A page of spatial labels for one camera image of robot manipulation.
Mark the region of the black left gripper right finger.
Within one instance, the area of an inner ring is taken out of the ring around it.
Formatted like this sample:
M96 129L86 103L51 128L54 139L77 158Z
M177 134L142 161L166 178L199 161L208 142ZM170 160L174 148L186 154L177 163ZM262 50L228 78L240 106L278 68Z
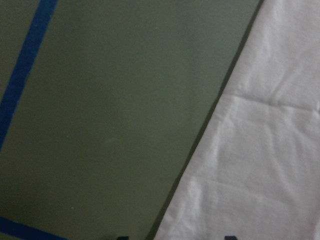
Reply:
M237 240L237 237L234 235L227 235L224 237L224 240Z

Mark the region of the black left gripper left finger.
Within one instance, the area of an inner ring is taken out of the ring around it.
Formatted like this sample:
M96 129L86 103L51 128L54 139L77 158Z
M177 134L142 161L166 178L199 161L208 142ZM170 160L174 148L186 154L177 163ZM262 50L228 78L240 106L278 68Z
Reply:
M129 236L118 236L116 240L129 240Z

